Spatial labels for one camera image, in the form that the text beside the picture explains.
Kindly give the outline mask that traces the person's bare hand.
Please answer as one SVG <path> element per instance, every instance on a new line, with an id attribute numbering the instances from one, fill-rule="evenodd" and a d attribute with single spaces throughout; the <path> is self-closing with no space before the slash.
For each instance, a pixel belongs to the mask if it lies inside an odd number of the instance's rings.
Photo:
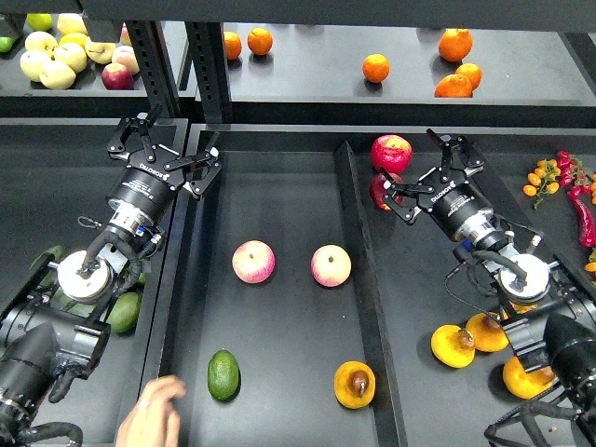
<path id="1" fill-rule="evenodd" d="M 120 425 L 115 446 L 178 446 L 181 417 L 173 401 L 185 394 L 185 384 L 176 375 L 148 382 Z"/>

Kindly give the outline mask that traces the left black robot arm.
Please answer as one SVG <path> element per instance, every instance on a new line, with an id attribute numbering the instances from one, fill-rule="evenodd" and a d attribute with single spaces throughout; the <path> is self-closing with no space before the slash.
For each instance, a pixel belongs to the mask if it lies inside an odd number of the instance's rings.
<path id="1" fill-rule="evenodd" d="M 76 379 L 88 379 L 109 340 L 116 300 L 135 286 L 146 261 L 161 250 L 159 223 L 181 190 L 201 199 L 222 169 L 212 142 L 190 156 L 153 142 L 162 111 L 120 119 L 106 150 L 126 166 L 106 201 L 114 214 L 99 234 L 64 259 L 40 255 L 15 297 L 1 312 L 1 443 L 30 446 L 65 438 L 83 443 L 72 423 L 33 424 L 43 401 L 62 400 Z"/>

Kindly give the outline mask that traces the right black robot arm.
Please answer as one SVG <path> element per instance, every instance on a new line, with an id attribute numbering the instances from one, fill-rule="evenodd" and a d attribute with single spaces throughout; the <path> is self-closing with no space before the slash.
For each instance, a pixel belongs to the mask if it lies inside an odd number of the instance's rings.
<path id="1" fill-rule="evenodd" d="M 456 247 L 461 267 L 486 270 L 491 296 L 498 301 L 488 319 L 504 332 L 514 358 L 527 376 L 550 369 L 545 383 L 530 399 L 506 413 L 484 431 L 492 446 L 513 446 L 499 429 L 519 424 L 531 445 L 548 440 L 539 419 L 572 422 L 585 444 L 595 443 L 595 296 L 559 255 L 547 263 L 535 255 L 543 233 L 524 229 L 532 238 L 525 248 L 515 241 L 516 223 L 497 213 L 473 175 L 483 171 L 484 158 L 463 135 L 428 137 L 441 150 L 441 161 L 415 183 L 399 183 L 393 169 L 380 160 L 375 168 L 385 178 L 383 201 L 405 223 L 429 215 Z"/>

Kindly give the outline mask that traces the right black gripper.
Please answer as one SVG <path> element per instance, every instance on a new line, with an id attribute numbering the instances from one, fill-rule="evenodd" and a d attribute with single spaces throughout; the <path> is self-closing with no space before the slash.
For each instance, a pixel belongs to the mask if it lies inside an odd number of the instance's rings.
<path id="1" fill-rule="evenodd" d="M 464 135 L 439 136 L 428 129 L 427 136 L 441 149 L 440 168 L 427 172 L 418 183 L 398 183 L 382 169 L 386 180 L 384 204 L 408 225 L 413 225 L 423 210 L 454 242 L 464 239 L 481 242 L 491 237 L 493 207 L 468 179 L 484 169 L 484 159 Z M 454 155 L 459 156 L 463 170 L 453 169 Z M 402 206 L 399 197 L 413 199 L 414 205 Z"/>

